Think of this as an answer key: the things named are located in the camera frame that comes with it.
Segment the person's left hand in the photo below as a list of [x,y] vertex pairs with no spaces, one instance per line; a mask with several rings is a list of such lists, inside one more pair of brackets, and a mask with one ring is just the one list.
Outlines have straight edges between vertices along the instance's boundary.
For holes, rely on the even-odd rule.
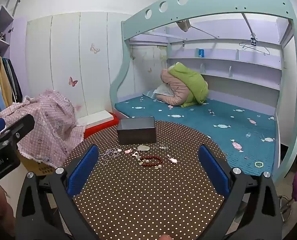
[[0,186],[0,239],[15,239],[15,223],[13,209]]

